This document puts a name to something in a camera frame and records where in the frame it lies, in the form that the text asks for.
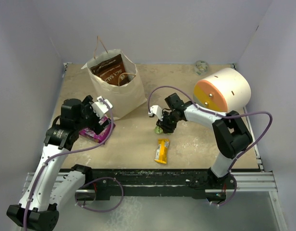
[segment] beige table surface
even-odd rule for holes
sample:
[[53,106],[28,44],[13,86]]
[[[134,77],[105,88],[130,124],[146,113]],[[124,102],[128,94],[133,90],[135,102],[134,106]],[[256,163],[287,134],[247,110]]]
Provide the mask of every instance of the beige table surface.
[[[88,94],[94,99],[98,96],[87,70],[81,70],[81,67],[80,64],[68,65],[53,118],[60,114],[61,104],[65,99],[83,100]],[[225,67],[229,65],[211,65],[210,73]],[[137,68],[146,96],[161,85],[175,86],[192,95],[194,85],[201,79],[194,72],[193,65],[189,64],[137,64]],[[166,107],[164,98],[172,93],[172,89],[157,90],[151,97],[151,105]],[[209,168],[213,164],[219,152],[213,131],[199,124],[181,121],[173,134],[155,134],[153,130],[156,122],[157,118],[148,117],[145,103],[115,121],[116,128],[105,145],[88,152],[69,155],[62,168],[70,168],[74,164],[92,168]],[[171,141],[166,165],[154,161],[159,138],[168,138]],[[73,150],[93,145],[96,143],[80,136]],[[234,168],[258,168],[254,149],[242,156]]]

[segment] white cylinder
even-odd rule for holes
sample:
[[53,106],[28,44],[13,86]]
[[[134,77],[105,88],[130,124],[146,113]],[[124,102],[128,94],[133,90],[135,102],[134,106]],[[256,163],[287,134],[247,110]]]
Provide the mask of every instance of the white cylinder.
[[251,90],[246,79],[232,68],[222,69],[197,82],[194,100],[206,108],[230,112],[246,106]]

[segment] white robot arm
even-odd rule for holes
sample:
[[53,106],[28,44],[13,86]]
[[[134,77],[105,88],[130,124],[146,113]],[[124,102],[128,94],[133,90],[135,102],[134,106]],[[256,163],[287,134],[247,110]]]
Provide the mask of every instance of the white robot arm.
[[24,211],[28,209],[27,227],[35,231],[51,231],[54,229],[59,210],[75,194],[75,191],[92,180],[91,168],[75,165],[59,186],[52,191],[56,177],[62,167],[66,155],[79,137],[79,131],[90,128],[96,134],[100,134],[110,120],[100,124],[99,121],[108,112],[107,106],[100,102],[102,99],[110,108],[111,103],[102,97],[97,102],[87,96],[82,102],[78,99],[65,100],[61,107],[61,115],[58,116],[47,131],[44,140],[42,156],[38,164],[32,183],[24,193],[17,205],[10,205],[7,216],[18,226],[23,226]]
[[236,116],[239,115],[238,112],[221,113],[202,108],[198,104],[195,106],[190,101],[184,103],[176,93],[165,98],[165,101],[170,112],[154,105],[148,113],[150,117],[154,115],[158,117],[157,126],[162,128],[164,133],[173,133],[180,120],[195,122],[214,131],[220,153],[209,172],[212,180],[222,180],[228,174],[236,156],[253,141],[241,118],[224,119],[221,117]]

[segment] small green object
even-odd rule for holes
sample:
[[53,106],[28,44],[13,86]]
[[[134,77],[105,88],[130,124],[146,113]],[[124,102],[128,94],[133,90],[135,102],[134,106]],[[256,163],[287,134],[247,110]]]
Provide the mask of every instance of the small green object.
[[154,132],[157,133],[157,134],[161,134],[161,133],[163,133],[163,129],[161,129],[159,126],[156,126],[154,128]]

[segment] white paper bag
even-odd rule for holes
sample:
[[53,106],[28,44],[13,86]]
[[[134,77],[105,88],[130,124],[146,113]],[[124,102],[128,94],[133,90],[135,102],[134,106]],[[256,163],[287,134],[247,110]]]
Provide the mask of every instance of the white paper bag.
[[[91,67],[108,60],[116,55],[121,54],[123,64],[130,80],[129,83],[123,86],[115,86],[103,81],[100,77],[94,75],[90,70]],[[120,49],[114,49],[103,52],[96,58],[89,60],[82,69],[87,68],[92,83],[97,91],[97,94],[107,99],[113,105],[114,120],[124,117],[138,106],[147,101],[145,97],[144,87],[140,78],[136,65],[129,60]]]

